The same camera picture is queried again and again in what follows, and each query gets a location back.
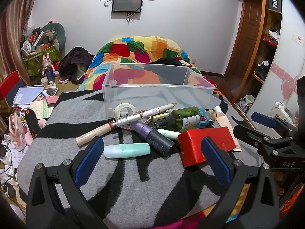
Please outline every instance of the dark clothing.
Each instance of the dark clothing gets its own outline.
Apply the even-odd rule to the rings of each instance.
[[[166,64],[166,65],[178,65],[183,66],[179,59],[161,58],[151,64]]]
[[[73,48],[64,58],[60,61],[58,71],[61,77],[72,79],[77,70],[77,64],[83,63],[90,66],[93,57],[83,47]]]
[[[186,77],[186,68],[173,68],[171,65],[183,66],[179,59],[161,58],[151,64],[167,65],[159,68],[155,65],[146,65],[145,70],[150,70],[159,76],[161,84],[183,85]]]

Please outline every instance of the wooden door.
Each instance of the wooden door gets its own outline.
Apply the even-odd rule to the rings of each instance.
[[[233,98],[234,92],[237,91],[246,74],[260,28],[262,1],[243,0],[243,3],[239,35],[224,75],[226,81],[225,95],[228,99]]]

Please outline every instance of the bed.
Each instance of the bed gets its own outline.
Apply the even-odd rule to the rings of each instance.
[[[46,126],[22,159],[18,183],[23,200],[37,163],[54,166],[73,159],[80,150],[75,138],[112,120],[106,119],[101,90],[110,63],[147,63],[162,57],[178,57],[189,63],[188,55],[175,42],[156,36],[122,38],[99,50],[78,92],[60,96]],[[190,68],[200,73],[193,65]],[[208,108],[215,106],[222,108],[233,127],[244,123],[229,101],[217,92]],[[121,128],[104,135],[103,140],[105,145],[144,143],[134,131]],[[253,166],[263,163],[255,148],[241,141],[240,145],[242,151],[234,153],[236,158]],[[133,159],[107,160],[103,154],[80,189],[103,221],[110,228],[119,229],[196,228],[225,192],[206,162],[184,168],[179,147],[169,157],[160,156],[154,149],[150,155]],[[238,214],[247,189],[245,186],[231,219]],[[69,213],[62,189],[58,188],[58,193]]]
[[[201,75],[198,68],[190,63],[188,54],[176,42],[158,36],[133,36],[104,45],[95,55],[84,82],[77,90],[101,89],[111,63],[151,63],[160,58],[178,58],[184,66]]]

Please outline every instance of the purple cosmetic bottle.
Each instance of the purple cosmetic bottle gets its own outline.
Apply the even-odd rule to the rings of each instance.
[[[146,142],[155,148],[157,151],[162,153],[164,156],[172,154],[175,143],[170,139],[159,133],[157,130],[154,130],[148,125],[141,123],[139,121],[131,122],[130,126],[144,139]]]

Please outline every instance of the beige tube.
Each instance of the beige tube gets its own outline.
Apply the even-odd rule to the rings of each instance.
[[[219,106],[216,106],[214,108],[214,111],[216,112],[216,121],[218,122],[220,127],[227,127],[229,129],[229,132],[234,140],[234,143],[236,147],[233,149],[233,151],[242,151],[240,148],[239,142],[237,138],[235,138],[234,133],[233,133],[233,128],[231,126],[231,123],[228,119],[228,117],[225,115],[224,112],[222,112],[221,108]]]
[[[111,121],[105,125],[102,125],[88,133],[83,134],[82,136],[79,136],[76,138],[76,143],[79,147],[81,147],[84,144],[89,143],[91,140],[93,140],[93,138],[95,136],[102,136],[108,132],[110,132],[111,130],[117,128],[117,126],[112,126],[112,123],[114,123],[115,121]]]

